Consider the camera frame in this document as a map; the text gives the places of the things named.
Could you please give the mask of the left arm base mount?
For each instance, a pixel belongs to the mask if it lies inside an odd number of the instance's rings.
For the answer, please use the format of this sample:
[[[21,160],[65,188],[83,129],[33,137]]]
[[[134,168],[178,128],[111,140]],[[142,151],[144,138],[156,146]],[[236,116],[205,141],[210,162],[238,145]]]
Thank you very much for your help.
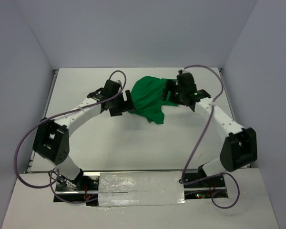
[[[98,203],[99,176],[83,175],[77,184],[60,175],[53,186],[54,203],[85,204],[96,207]]]

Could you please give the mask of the green t shirt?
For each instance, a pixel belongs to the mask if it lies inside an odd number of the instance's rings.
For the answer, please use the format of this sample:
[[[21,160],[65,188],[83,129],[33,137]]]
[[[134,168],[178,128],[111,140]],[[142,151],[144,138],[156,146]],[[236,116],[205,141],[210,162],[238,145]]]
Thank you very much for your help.
[[[145,76],[138,80],[131,90],[135,111],[130,113],[145,117],[149,123],[162,125],[164,123],[162,106],[178,106],[169,100],[162,100],[166,81],[164,78],[152,76]]]

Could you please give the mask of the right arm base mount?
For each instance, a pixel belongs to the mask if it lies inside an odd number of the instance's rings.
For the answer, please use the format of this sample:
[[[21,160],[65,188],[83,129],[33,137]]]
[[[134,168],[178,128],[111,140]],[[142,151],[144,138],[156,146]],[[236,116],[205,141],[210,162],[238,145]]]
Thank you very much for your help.
[[[179,179],[179,183],[184,186],[184,198],[190,199],[209,199],[214,195],[214,198],[228,198],[224,176],[209,178],[195,184],[187,184],[202,178],[203,175],[198,170],[188,170],[183,182]]]

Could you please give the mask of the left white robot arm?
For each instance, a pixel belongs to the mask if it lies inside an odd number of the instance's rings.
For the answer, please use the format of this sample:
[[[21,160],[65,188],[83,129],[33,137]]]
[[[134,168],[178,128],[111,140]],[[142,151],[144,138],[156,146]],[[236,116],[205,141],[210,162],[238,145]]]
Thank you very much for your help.
[[[60,182],[73,190],[83,188],[90,179],[71,159],[69,138],[87,121],[104,111],[109,111],[110,116],[120,116],[134,110],[131,92],[121,92],[121,87],[119,81],[107,80],[104,87],[89,93],[71,114],[50,119],[37,129],[33,151],[51,162],[60,172]]]

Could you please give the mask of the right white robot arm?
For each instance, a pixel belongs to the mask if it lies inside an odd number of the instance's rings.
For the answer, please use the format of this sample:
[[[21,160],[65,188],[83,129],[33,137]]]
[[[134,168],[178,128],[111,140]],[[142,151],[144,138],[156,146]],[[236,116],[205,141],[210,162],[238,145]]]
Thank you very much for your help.
[[[217,174],[233,172],[257,160],[255,130],[235,122],[206,90],[198,90],[191,73],[179,72],[176,80],[167,80],[162,100],[187,106],[205,118],[208,125],[216,125],[223,146],[217,158],[199,166],[197,179],[201,186],[209,186]]]

